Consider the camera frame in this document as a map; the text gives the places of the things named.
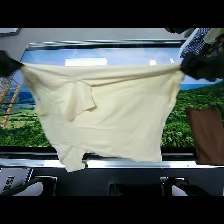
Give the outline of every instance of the checkered pattern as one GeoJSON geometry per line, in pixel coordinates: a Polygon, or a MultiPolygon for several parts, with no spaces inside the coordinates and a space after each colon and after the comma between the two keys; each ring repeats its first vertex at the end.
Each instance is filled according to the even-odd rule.
{"type": "Polygon", "coordinates": [[[203,40],[204,36],[208,33],[211,28],[200,28],[198,32],[195,34],[194,38],[190,41],[190,43],[184,48],[180,57],[184,58],[188,52],[193,52],[195,55],[200,55],[201,50],[205,45],[203,40]]]}

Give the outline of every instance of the landscape print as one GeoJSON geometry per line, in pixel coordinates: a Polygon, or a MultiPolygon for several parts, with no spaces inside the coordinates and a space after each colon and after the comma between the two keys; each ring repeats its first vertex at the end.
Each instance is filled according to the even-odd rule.
{"type": "MultiPolygon", "coordinates": [[[[90,65],[90,61],[103,61],[107,65],[170,64],[180,63],[179,48],[105,48],[105,49],[60,49],[25,51],[22,62],[53,65],[90,65]]],[[[1,146],[50,146],[35,113],[35,102],[29,89],[23,84],[20,71],[0,104],[0,123],[4,123],[12,97],[21,84],[5,127],[0,127],[1,146]]],[[[177,96],[176,106],[167,119],[161,142],[162,147],[175,149],[193,147],[194,142],[188,125],[187,107],[206,109],[217,107],[224,113],[224,82],[194,80],[186,76],[177,96]]]]}

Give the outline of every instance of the cream t-shirt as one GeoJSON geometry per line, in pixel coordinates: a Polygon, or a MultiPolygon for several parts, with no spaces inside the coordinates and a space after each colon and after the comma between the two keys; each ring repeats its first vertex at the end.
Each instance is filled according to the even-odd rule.
{"type": "Polygon", "coordinates": [[[160,142],[184,75],[179,65],[66,67],[21,71],[46,137],[68,172],[85,153],[161,161],[160,142]]]}

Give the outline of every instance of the brown fabric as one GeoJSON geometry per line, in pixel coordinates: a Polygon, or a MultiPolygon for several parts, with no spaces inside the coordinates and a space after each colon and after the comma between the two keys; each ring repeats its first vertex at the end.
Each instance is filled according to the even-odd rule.
{"type": "Polygon", "coordinates": [[[200,164],[224,165],[224,128],[218,109],[186,110],[200,164]]]}

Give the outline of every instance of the blue sky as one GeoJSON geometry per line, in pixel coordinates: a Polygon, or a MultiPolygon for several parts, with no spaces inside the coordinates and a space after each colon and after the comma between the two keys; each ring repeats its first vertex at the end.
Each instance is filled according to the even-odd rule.
{"type": "MultiPolygon", "coordinates": [[[[149,64],[155,60],[157,64],[170,64],[170,58],[174,63],[180,63],[177,57],[179,48],[101,48],[101,49],[59,49],[26,51],[22,62],[35,64],[65,65],[66,59],[75,58],[106,58],[108,65],[137,65],[149,64]]],[[[15,74],[15,80],[23,83],[21,73],[15,74]]],[[[185,77],[182,84],[211,84],[205,79],[195,80],[185,77]]]]}

